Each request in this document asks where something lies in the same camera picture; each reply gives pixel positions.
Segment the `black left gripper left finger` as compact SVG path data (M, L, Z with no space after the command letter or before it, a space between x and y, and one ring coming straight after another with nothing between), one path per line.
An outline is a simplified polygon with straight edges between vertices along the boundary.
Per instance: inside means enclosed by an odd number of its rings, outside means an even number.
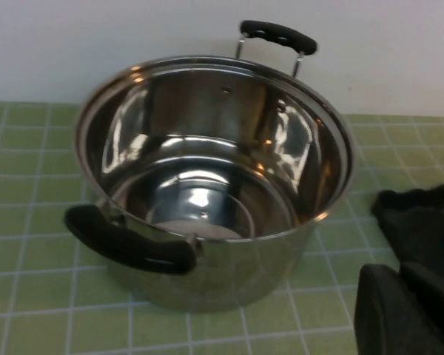
M400 270L385 265L367 264L360 270L354 333L359 354L444 354L444 336Z

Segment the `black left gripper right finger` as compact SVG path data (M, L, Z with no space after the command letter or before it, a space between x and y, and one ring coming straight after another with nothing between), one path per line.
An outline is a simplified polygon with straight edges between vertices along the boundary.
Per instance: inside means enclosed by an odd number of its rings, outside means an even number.
M444 336L444 278L419 263L403 263L400 277Z

